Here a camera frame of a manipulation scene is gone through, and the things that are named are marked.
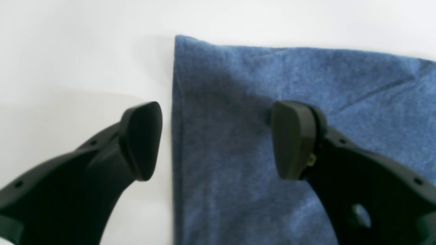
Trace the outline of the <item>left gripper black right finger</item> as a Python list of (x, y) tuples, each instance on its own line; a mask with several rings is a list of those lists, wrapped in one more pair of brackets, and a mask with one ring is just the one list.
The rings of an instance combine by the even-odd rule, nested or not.
[(317, 107), (277, 101), (271, 109), (277, 172), (305, 180), (340, 245), (434, 245), (435, 185), (412, 169), (352, 143)]

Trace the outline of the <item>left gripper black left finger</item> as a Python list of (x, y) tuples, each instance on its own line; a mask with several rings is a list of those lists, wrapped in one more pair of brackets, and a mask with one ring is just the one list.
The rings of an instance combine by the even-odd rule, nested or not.
[(23, 173), (1, 189), (1, 238), (98, 245), (125, 189), (154, 174), (161, 132), (159, 103), (140, 104), (78, 149)]

